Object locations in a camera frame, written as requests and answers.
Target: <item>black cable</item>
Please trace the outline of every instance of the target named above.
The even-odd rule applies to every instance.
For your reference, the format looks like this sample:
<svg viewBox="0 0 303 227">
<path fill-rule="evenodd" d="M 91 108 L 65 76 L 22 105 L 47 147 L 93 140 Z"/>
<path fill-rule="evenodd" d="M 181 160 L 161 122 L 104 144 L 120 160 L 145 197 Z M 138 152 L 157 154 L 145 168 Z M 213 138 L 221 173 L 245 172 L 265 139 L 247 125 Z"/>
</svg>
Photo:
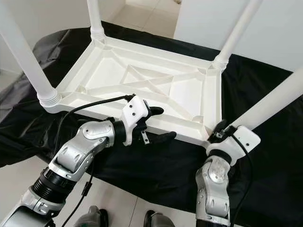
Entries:
<svg viewBox="0 0 303 227">
<path fill-rule="evenodd" d="M 250 159 L 250 156 L 249 156 L 247 150 L 246 150 L 245 147 L 241 144 L 241 142 L 238 141 L 238 139 L 237 139 L 234 135 L 231 135 L 231 137 L 232 137 L 232 138 L 237 142 L 237 144 L 242 148 L 242 150 L 244 151 L 244 153 L 245 153 L 245 155 L 246 155 L 246 157 L 247 157 L 247 159 L 248 159 L 248 161 L 249 161 L 249 163 L 250 163 L 250 181 L 249 181 L 249 184 L 248 184 L 248 186 L 247 186 L 247 188 L 246 188 L 246 191 L 245 191 L 245 193 L 244 193 L 242 199 L 240 200 L 240 202 L 239 202 L 238 205 L 237 205 L 235 215 L 233 216 L 233 218 L 232 218 L 232 220 L 231 220 L 230 227 L 233 227 L 234 224 L 235 224 L 237 215 L 238 215 L 238 213 L 239 213 L 239 211 L 240 211 L 240 208 L 241 208 L 241 206 L 242 206 L 242 204 L 243 204 L 243 202 L 244 202 L 244 200 L 245 200 L 245 198 L 246 198 L 246 196 L 247 196 L 247 194 L 248 194 L 248 192 L 249 192 L 249 190 L 250 190 L 250 188 L 251 188 L 252 182 L 253 182 L 253 164 L 252 164 L 252 161 L 251 161 L 251 159 Z"/>
<path fill-rule="evenodd" d="M 83 199 L 85 196 L 87 196 L 87 194 L 89 193 L 90 187 L 92 186 L 92 180 L 93 180 L 93 174 L 94 174 L 94 161 L 91 163 L 91 173 L 90 173 L 90 178 L 89 181 L 85 183 L 85 186 L 83 188 L 82 191 L 82 196 L 81 199 L 79 200 L 79 202 L 77 203 L 77 205 L 75 206 L 74 210 L 71 212 L 71 214 L 67 217 L 67 219 L 65 220 L 65 222 L 63 223 L 62 227 L 64 227 L 66 225 L 66 223 L 71 219 L 71 217 L 74 215 L 74 213 L 76 212 L 76 210 L 79 208 L 79 206 L 81 205 Z"/>
<path fill-rule="evenodd" d="M 111 98 L 111 99 L 106 99 L 106 100 L 101 100 L 101 101 L 97 101 L 97 102 L 94 102 L 94 103 L 89 103 L 89 104 L 86 104 L 86 105 L 82 105 L 82 106 L 79 106 L 77 108 L 74 108 L 72 109 L 71 111 L 69 111 L 63 118 L 62 120 L 60 121 L 59 123 L 59 126 L 58 126 L 58 130 L 57 130 L 57 134 L 56 134 L 56 140 L 55 140 L 55 149 L 53 151 L 53 156 L 57 153 L 57 149 L 59 147 L 59 135 L 60 135 L 60 130 L 61 130 L 61 127 L 62 127 L 62 123 L 63 121 L 69 116 L 71 115 L 72 113 L 78 111 L 78 110 L 82 110 L 82 109 L 85 109 L 85 108 L 88 108 L 88 107 L 91 107 L 91 106 L 94 106 L 94 105 L 99 105 L 99 104 L 104 104 L 104 103 L 110 103 L 110 102 L 113 102 L 113 101 L 117 101 L 117 100 L 121 100 L 121 99 L 126 99 L 127 101 L 129 101 L 131 98 L 133 97 L 132 96 L 120 96 L 120 97 L 116 97 L 116 98 Z"/>
</svg>

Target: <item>white wall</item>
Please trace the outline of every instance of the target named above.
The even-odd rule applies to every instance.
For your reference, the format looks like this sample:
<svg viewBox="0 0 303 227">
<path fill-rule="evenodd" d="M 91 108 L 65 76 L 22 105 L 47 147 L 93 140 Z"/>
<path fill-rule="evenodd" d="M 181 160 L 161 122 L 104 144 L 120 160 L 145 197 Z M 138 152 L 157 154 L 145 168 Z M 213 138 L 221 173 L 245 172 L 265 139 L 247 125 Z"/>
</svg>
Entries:
<svg viewBox="0 0 303 227">
<path fill-rule="evenodd" d="M 221 49 L 248 0 L 183 0 L 174 38 Z M 235 54 L 294 71 L 303 65 L 303 0 L 264 0 Z"/>
<path fill-rule="evenodd" d="M 31 48 L 45 35 L 67 28 L 89 26 L 86 0 L 1 1 L 11 10 Z M 110 21 L 124 5 L 125 0 L 100 0 L 102 19 Z M 1 36 L 0 69 L 17 73 L 21 71 Z"/>
</svg>

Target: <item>black cloth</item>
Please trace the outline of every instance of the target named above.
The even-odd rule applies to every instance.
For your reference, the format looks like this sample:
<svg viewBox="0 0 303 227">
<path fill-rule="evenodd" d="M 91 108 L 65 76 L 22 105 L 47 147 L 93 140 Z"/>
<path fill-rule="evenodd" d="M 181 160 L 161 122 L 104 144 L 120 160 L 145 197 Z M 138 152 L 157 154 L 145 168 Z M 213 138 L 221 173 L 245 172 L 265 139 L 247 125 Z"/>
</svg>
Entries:
<svg viewBox="0 0 303 227">
<path fill-rule="evenodd" d="M 108 36 L 213 60 L 217 50 L 103 23 Z M 56 87 L 90 43 L 89 29 L 69 29 L 41 39 L 34 48 L 39 63 Z M 232 122 L 268 94 L 291 72 L 232 55 L 222 74 L 223 118 Z M 49 114 L 22 75 L 0 93 L 0 166 L 34 155 L 51 158 L 58 123 L 65 113 Z M 91 118 L 73 114 L 63 124 L 60 144 Z M 303 100 L 256 128 L 261 144 L 250 156 L 254 182 L 237 223 L 246 226 L 303 226 Z M 147 201 L 195 212 L 195 172 L 206 159 L 202 147 L 173 140 L 148 148 L 116 144 L 96 157 L 95 176 Z M 248 184 L 249 165 L 242 158 L 230 171 L 231 212 Z"/>
</svg>

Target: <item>wire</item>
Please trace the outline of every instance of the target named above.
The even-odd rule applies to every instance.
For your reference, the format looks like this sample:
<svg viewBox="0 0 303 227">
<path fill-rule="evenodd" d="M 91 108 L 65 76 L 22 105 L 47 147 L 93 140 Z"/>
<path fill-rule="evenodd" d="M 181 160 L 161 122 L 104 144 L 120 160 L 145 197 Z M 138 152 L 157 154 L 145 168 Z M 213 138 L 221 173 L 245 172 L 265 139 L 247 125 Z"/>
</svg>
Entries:
<svg viewBox="0 0 303 227">
<path fill-rule="evenodd" d="M 82 196 L 81 199 L 79 200 L 79 202 L 77 203 L 77 205 L 75 206 L 74 210 L 71 212 L 71 214 L 67 217 L 67 219 L 65 220 L 65 222 L 63 223 L 62 227 L 64 227 L 66 225 L 66 223 L 71 219 L 71 217 L 74 215 L 74 213 L 76 212 L 76 210 L 79 208 L 79 206 L 81 205 L 83 199 L 85 196 L 87 196 L 87 194 L 89 193 L 90 187 L 92 186 L 92 180 L 93 180 L 93 175 L 94 175 L 94 161 L 91 163 L 91 173 L 90 173 L 90 178 L 89 181 L 85 183 L 85 186 L 83 188 L 82 191 Z"/>
<path fill-rule="evenodd" d="M 100 105 L 100 104 L 104 104 L 104 103 L 110 103 L 110 102 L 117 101 L 117 100 L 121 100 L 121 99 L 126 99 L 126 100 L 128 100 L 130 97 L 133 97 L 133 96 L 120 96 L 120 97 L 116 97 L 116 98 L 101 100 L 101 101 L 97 101 L 97 102 L 94 102 L 94 103 L 89 103 L 89 104 L 86 104 L 86 105 L 79 106 L 79 107 L 74 108 L 74 109 L 72 109 L 71 111 L 69 111 L 69 112 L 62 118 L 62 120 L 61 120 L 60 123 L 59 123 L 58 130 L 57 130 L 57 134 L 56 134 L 55 149 L 54 149 L 54 151 L 53 151 L 53 156 L 54 156 L 54 155 L 57 153 L 57 151 L 58 151 L 58 147 L 59 147 L 59 135 L 60 135 L 62 123 L 63 123 L 63 121 L 64 121 L 69 115 L 71 115 L 72 113 L 74 113 L 74 112 L 76 112 L 76 111 L 79 111 L 79 110 L 82 110 L 82 109 L 85 109 L 85 108 L 88 108 L 88 107 L 91 107 L 91 106 L 94 106 L 94 105 Z"/>
<path fill-rule="evenodd" d="M 234 224 L 235 224 L 237 215 L 238 215 L 238 213 L 239 213 L 239 211 L 240 211 L 240 208 L 241 208 L 241 206 L 242 206 L 242 204 L 243 204 L 243 202 L 244 202 L 244 200 L 245 200 L 245 198 L 246 198 L 248 192 L 250 191 L 250 188 L 251 188 L 251 185 L 252 185 L 252 181 L 253 181 L 253 164 L 252 164 L 252 161 L 251 161 L 251 159 L 250 159 L 250 156 L 249 156 L 247 150 L 246 150 L 245 147 L 241 144 L 241 142 L 240 142 L 234 135 L 231 135 L 231 137 L 232 137 L 232 138 L 237 142 L 237 144 L 242 148 L 242 150 L 243 150 L 244 153 L 245 153 L 245 156 L 247 157 L 247 159 L 248 159 L 248 161 L 249 161 L 249 163 L 250 163 L 250 181 L 249 181 L 249 184 L 248 184 L 248 186 L 247 186 L 247 188 L 246 188 L 246 191 L 245 191 L 245 193 L 244 193 L 242 199 L 240 200 L 240 202 L 239 202 L 238 205 L 237 205 L 235 215 L 233 216 L 233 218 L 232 218 L 232 220 L 231 220 L 230 227 L 233 227 Z"/>
</svg>

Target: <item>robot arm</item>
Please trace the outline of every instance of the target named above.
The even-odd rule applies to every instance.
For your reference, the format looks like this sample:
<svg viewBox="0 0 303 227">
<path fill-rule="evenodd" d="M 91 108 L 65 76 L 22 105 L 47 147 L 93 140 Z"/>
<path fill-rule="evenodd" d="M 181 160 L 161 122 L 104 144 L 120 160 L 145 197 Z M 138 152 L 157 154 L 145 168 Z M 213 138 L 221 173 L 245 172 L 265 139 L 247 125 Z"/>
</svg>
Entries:
<svg viewBox="0 0 303 227">
<path fill-rule="evenodd" d="M 208 159 L 196 173 L 197 226 L 205 226 L 205 223 L 229 226 L 230 205 L 226 190 L 227 174 L 230 167 L 235 165 L 239 158 L 245 156 L 238 142 L 247 152 L 260 143 L 260 138 L 245 126 L 238 128 L 229 126 L 225 130 L 223 127 L 225 127 L 225 122 L 219 123 L 213 131 L 206 148 Z"/>
<path fill-rule="evenodd" d="M 120 121 L 83 124 L 76 136 L 60 148 L 0 227 L 54 226 L 52 218 L 59 214 L 65 199 L 88 169 L 94 156 L 117 142 L 129 146 L 138 135 L 144 135 L 142 141 L 145 144 L 150 143 L 144 132 L 147 128 L 145 121 L 161 113 L 162 108 L 149 107 L 144 100 L 134 96 L 123 108 Z M 176 133 L 167 133 L 161 138 L 163 136 L 171 139 Z"/>
</svg>

